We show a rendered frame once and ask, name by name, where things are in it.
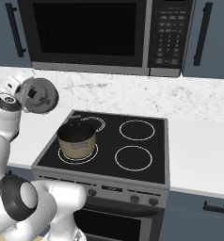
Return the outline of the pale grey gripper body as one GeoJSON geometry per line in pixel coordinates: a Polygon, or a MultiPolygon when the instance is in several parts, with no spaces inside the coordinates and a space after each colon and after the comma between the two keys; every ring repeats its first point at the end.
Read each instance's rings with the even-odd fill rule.
{"type": "Polygon", "coordinates": [[[14,97],[20,102],[20,104],[25,104],[28,97],[28,93],[33,84],[34,78],[29,77],[25,79],[15,90],[14,97]]]}

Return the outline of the black and steel stove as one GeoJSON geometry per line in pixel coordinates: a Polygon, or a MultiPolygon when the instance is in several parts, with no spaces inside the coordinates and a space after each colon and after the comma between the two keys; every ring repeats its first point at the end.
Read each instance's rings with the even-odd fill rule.
{"type": "Polygon", "coordinates": [[[89,156],[71,159],[52,137],[32,165],[37,180],[82,185],[88,199],[106,199],[165,208],[169,190],[168,121],[166,119],[113,115],[73,110],[96,128],[96,147],[89,156]],[[97,191],[91,197],[88,191],[97,191]],[[149,199],[158,199],[156,206],[149,199]]]}

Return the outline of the tan pot with dark inside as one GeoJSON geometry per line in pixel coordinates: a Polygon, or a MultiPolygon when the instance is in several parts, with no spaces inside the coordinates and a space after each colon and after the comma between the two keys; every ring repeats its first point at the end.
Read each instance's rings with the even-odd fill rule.
{"type": "Polygon", "coordinates": [[[61,151],[68,158],[84,158],[95,149],[96,129],[80,116],[69,118],[58,128],[56,135],[61,151]]]}

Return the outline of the black microwave door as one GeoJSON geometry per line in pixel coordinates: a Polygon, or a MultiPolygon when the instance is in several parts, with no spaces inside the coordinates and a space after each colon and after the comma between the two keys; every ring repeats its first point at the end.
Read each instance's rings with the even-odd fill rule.
{"type": "Polygon", "coordinates": [[[32,67],[147,75],[147,0],[18,0],[32,67]]]}

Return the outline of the blue-grey drawer front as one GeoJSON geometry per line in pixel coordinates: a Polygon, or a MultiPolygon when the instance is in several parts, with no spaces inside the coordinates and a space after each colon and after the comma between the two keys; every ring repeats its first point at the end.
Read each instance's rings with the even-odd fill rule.
{"type": "Polygon", "coordinates": [[[32,182],[34,180],[31,169],[22,169],[11,166],[6,167],[5,176],[7,181],[12,181],[17,184],[22,182],[32,182]]]}
{"type": "Polygon", "coordinates": [[[203,209],[203,204],[205,201],[207,201],[208,204],[212,206],[224,206],[224,199],[221,198],[169,191],[167,208],[201,215],[224,217],[224,214],[205,211],[203,209]]]}

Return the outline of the black and steel microwave oven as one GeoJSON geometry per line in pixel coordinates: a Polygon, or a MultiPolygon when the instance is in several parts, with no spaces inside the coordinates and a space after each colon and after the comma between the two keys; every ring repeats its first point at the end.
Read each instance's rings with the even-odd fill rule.
{"type": "Polygon", "coordinates": [[[145,76],[177,77],[194,0],[147,0],[149,73],[145,76]]]}

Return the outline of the black oven door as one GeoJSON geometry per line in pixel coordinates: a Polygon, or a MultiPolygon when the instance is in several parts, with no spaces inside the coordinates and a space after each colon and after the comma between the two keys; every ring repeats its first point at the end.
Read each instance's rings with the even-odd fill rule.
{"type": "Polygon", "coordinates": [[[150,208],[146,217],[83,208],[74,213],[87,241],[159,241],[164,209],[150,208]]]}

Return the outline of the blue-grey lower cupboard door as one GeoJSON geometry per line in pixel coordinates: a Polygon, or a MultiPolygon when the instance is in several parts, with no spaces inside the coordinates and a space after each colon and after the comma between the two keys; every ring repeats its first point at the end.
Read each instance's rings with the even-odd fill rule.
{"type": "Polygon", "coordinates": [[[224,241],[224,217],[167,209],[159,241],[224,241]]]}

